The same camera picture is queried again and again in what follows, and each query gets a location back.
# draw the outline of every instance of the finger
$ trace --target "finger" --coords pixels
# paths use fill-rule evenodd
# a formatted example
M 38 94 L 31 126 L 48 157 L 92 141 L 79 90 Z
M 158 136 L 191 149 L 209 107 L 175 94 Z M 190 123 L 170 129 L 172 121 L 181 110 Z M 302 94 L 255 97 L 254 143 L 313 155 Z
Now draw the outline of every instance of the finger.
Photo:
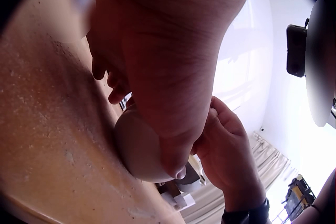
M 205 157 L 209 153 L 209 150 L 210 150 L 209 141 L 207 140 L 207 138 L 202 133 L 201 136 L 192 145 L 190 155 L 197 154 L 197 156 L 200 159 L 202 159 L 203 157 Z
M 161 164 L 169 176 L 182 179 L 186 175 L 186 163 L 192 149 L 192 144 L 181 144 L 177 139 L 163 139 L 160 137 Z
M 104 78 L 106 68 L 104 65 L 97 59 L 97 57 L 92 58 L 92 75 L 96 80 L 101 80 Z
M 128 93 L 129 92 L 126 92 L 121 85 L 117 85 L 110 93 L 108 101 L 111 104 L 118 104 Z
M 135 103 L 133 96 L 131 96 L 131 98 L 128 99 L 128 101 L 126 102 L 126 108 L 128 108 L 130 105 L 133 105 Z
M 224 102 L 213 96 L 210 107 L 216 109 L 220 123 L 228 132 L 234 135 L 245 134 L 244 126 L 238 116 L 232 112 L 229 107 L 224 104 Z
M 210 102 L 210 108 L 214 108 L 218 114 L 222 112 L 231 112 L 231 110 L 222 102 L 220 99 L 218 99 L 215 96 L 211 97 L 211 102 Z
M 107 78 L 107 85 L 111 88 L 115 88 L 118 84 L 118 79 L 113 75 L 112 72 L 109 72 Z

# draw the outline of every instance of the blurred circle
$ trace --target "blurred circle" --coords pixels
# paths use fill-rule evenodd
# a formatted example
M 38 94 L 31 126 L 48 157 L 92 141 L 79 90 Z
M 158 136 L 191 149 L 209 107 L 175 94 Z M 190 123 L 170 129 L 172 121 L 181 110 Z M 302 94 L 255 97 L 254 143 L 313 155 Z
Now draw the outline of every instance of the blurred circle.
M 40 0 L 42 24 L 54 40 L 73 43 L 89 32 L 95 7 L 95 0 Z
M 335 93 L 335 31 L 328 6 L 318 0 L 309 18 L 306 40 L 306 88 L 312 118 L 323 127 Z

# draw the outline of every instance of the white ceiling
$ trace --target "white ceiling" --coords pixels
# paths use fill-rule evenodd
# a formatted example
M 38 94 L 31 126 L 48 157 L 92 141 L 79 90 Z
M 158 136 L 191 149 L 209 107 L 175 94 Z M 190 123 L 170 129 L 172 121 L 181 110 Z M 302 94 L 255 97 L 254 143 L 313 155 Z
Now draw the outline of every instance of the white ceiling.
M 234 110 L 248 133 L 264 118 L 272 70 L 273 29 L 269 0 L 247 0 L 219 50 L 213 95 Z

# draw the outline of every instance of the wooden furniture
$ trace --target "wooden furniture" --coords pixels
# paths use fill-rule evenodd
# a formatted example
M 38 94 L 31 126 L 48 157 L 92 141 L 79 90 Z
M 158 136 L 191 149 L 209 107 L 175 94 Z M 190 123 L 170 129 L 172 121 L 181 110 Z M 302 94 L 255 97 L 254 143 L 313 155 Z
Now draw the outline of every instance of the wooden furniture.
M 27 223 L 184 223 L 120 163 L 106 77 L 93 79 L 85 38 L 51 39 L 39 1 L 24 0 L 0 39 L 0 202 Z

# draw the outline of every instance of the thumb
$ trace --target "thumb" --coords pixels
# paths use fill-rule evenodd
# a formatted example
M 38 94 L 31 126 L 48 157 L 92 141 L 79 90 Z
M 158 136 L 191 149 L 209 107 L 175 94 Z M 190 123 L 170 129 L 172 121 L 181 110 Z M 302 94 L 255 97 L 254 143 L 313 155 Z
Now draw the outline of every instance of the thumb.
M 160 137 L 161 164 L 169 176 L 175 179 L 182 179 L 186 176 L 186 163 L 191 149 L 192 143 L 186 144 L 185 139 Z

